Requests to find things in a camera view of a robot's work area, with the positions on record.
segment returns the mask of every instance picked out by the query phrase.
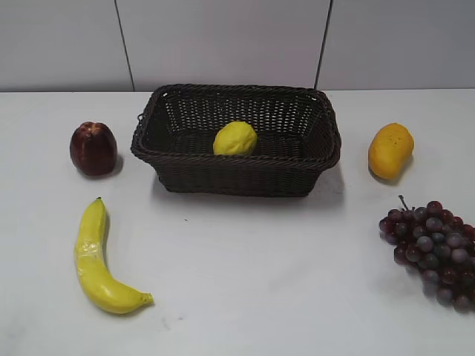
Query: lemon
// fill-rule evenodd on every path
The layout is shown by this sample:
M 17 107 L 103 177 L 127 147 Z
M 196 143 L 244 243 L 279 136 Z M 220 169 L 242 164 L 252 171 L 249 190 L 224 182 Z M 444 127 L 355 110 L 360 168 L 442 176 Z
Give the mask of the lemon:
M 214 138 L 214 154 L 251 154 L 258 135 L 247 122 L 233 121 L 223 127 Z

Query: banana tip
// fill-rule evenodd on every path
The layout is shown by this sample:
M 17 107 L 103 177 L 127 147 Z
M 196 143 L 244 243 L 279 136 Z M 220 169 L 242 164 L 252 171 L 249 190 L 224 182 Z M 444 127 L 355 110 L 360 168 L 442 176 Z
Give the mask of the banana tip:
M 144 304 L 154 304 L 154 298 L 150 293 L 143 294 L 143 303 Z

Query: basket rim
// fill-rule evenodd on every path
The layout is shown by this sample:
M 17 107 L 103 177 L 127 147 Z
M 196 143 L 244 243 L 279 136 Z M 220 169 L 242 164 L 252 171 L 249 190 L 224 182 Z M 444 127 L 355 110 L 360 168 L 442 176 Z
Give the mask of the basket rim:
M 146 148 L 142 142 L 143 134 L 146 131 L 148 126 L 149 119 L 151 114 L 154 111 L 157 101 L 170 90 L 205 90 L 210 92 L 215 92 L 216 90 L 225 90 L 227 92 L 234 91 L 240 92 L 245 90 L 246 93 L 295 93 L 295 94 L 306 94 L 310 95 L 313 100 L 319 101 L 319 104 L 324 108 L 325 116 L 330 120 L 330 127 L 332 133 L 332 147 L 331 151 L 327 157 L 322 157 L 319 159 L 316 158 L 298 158 L 291 156 L 244 156 L 244 155 L 216 155 L 216 154 L 184 154 L 178 152 L 165 152 L 165 151 L 156 151 Z M 268 164 L 275 163 L 277 165 L 282 165 L 283 163 L 293 163 L 299 166 L 305 166 L 306 168 L 319 168 L 319 169 L 328 169 L 333 167 L 340 158 L 341 150 L 341 137 L 338 132 L 338 127 L 335 121 L 335 111 L 332 108 L 332 105 L 327 98 L 326 94 L 320 90 L 312 88 L 295 88 L 289 86 L 269 86 L 269 85 L 199 85 L 199 84 L 174 84 L 174 85 L 163 85 L 156 89 L 150 96 L 150 99 L 145 106 L 144 111 L 138 116 L 139 124 L 136 127 L 136 130 L 133 135 L 131 151 L 138 158 L 146 162 L 155 162 L 162 159 L 190 159 L 196 161 L 197 159 L 205 159 L 207 162 L 216 162 L 216 163 L 249 163 L 253 165 L 256 162 L 266 162 Z

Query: yellow lemon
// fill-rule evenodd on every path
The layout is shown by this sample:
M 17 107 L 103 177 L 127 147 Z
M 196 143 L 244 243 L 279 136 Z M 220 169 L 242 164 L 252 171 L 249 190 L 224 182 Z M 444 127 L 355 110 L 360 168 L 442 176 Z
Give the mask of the yellow lemon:
M 368 150 L 370 169 L 378 177 L 395 179 L 413 149 L 414 138 L 403 125 L 386 125 L 378 131 Z
M 214 154 L 251 154 L 258 135 L 247 122 L 233 121 L 223 127 L 214 138 Z

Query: grape stem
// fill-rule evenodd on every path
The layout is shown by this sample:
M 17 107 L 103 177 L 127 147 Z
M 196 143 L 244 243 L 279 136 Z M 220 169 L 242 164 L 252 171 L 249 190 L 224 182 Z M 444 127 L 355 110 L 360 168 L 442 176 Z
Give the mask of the grape stem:
M 399 195 L 399 199 L 402 201 L 402 205 L 406 208 L 407 211 L 409 211 L 409 208 L 406 205 L 406 202 L 404 201 L 404 197 L 402 195 Z

